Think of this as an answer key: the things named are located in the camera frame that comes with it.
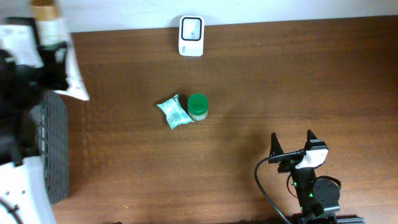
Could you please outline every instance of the wire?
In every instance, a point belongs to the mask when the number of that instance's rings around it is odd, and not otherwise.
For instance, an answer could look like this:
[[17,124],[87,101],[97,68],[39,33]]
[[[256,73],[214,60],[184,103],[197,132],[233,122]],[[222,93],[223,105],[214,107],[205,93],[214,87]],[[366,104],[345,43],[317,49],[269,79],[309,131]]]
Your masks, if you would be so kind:
[[2,205],[4,208],[6,208],[7,212],[12,215],[12,217],[15,219],[15,222],[17,224],[23,224],[21,218],[19,218],[17,214],[18,206],[16,205],[15,208],[12,208],[10,205],[8,205],[3,199],[0,198],[0,205]]
[[289,174],[289,176],[287,177],[287,181],[286,181],[286,187],[287,187],[287,190],[289,191],[289,193],[291,195],[293,195],[293,197],[297,198],[297,196],[292,193],[292,191],[290,190],[290,187],[289,187],[289,180],[291,177],[292,177],[292,174]]
[[272,157],[267,157],[265,159],[260,160],[260,162],[256,165],[256,168],[254,168],[254,178],[257,182],[257,185],[259,186],[262,194],[266,197],[266,199],[268,200],[268,202],[271,204],[272,208],[275,209],[275,211],[278,213],[278,215],[285,221],[286,224],[291,224],[291,222],[288,221],[288,219],[284,216],[284,214],[282,214],[282,212],[276,207],[275,203],[271,200],[271,198],[269,198],[269,196],[267,195],[266,191],[262,188],[259,178],[257,177],[257,170],[259,168],[259,166],[269,160],[269,159],[277,159],[277,158],[283,158],[283,157],[287,157],[287,156],[293,156],[293,155],[301,155],[303,154],[303,151],[297,151],[297,152],[290,152],[290,153],[286,153],[286,154],[282,154],[282,155],[278,155],[278,156],[272,156]]

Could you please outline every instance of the brown wooden surface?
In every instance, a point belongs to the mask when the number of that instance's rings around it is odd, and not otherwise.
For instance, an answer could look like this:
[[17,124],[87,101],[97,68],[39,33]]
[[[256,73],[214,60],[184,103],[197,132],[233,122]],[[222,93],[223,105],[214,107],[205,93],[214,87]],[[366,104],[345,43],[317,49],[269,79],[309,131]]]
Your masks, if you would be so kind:
[[[340,215],[398,220],[398,17],[209,26],[205,54],[182,57],[178,29],[74,34],[91,100],[69,112],[70,196],[59,223],[227,223],[276,212],[253,170],[271,132],[285,152],[306,130],[330,153],[317,175],[343,183]],[[156,103],[193,93],[206,120],[171,130]],[[287,174],[259,178],[300,212]]]

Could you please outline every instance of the jar with green lid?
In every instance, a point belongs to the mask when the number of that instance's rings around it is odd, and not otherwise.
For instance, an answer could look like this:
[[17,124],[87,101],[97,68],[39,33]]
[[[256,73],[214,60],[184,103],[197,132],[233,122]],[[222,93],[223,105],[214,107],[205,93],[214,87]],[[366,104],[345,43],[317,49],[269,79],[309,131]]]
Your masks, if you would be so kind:
[[188,99],[188,112],[195,121],[204,120],[209,111],[209,101],[200,93],[192,95]]

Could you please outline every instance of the light blue packet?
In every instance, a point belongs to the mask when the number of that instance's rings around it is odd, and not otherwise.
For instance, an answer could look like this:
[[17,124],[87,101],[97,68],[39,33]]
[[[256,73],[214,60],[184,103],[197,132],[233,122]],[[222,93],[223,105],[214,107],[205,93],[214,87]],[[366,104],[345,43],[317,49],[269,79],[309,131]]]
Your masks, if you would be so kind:
[[166,114],[166,120],[172,129],[180,124],[193,122],[187,112],[182,109],[180,102],[178,101],[178,94],[157,106]]

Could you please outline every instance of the black cable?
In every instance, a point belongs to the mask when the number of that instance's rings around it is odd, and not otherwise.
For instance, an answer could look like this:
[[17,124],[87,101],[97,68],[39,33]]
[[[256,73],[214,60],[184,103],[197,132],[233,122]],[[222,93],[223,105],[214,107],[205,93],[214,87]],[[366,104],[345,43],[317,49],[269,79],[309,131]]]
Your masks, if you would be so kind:
[[268,202],[271,204],[272,208],[275,209],[275,211],[278,213],[278,215],[286,222],[286,224],[291,224],[291,222],[288,221],[288,219],[284,216],[284,214],[282,214],[282,212],[276,207],[275,203],[271,200],[271,198],[269,198],[269,196],[267,195],[266,191],[262,188],[259,178],[257,177],[257,170],[259,168],[259,166],[269,160],[269,159],[277,159],[277,158],[281,158],[281,157],[287,157],[287,156],[293,156],[293,155],[302,155],[304,153],[304,151],[297,151],[297,152],[290,152],[290,153],[286,153],[286,154],[282,154],[282,155],[278,155],[278,156],[272,156],[272,157],[267,157],[265,159],[260,160],[260,162],[256,165],[256,168],[254,169],[254,178],[257,182],[257,185],[259,186],[262,194],[266,197],[266,199],[268,200]]
[[289,191],[289,193],[291,195],[293,195],[293,197],[297,198],[297,196],[292,193],[292,191],[290,190],[290,187],[289,187],[289,180],[291,177],[292,177],[292,174],[289,174],[289,176],[287,177],[287,181],[286,181],[286,187],[287,187],[287,190]]
[[17,214],[18,206],[16,205],[15,208],[12,208],[10,205],[8,205],[3,199],[0,198],[0,205],[2,205],[4,208],[6,208],[8,214],[11,214],[12,217],[15,219],[15,222],[17,224],[23,224],[21,218],[19,218]]

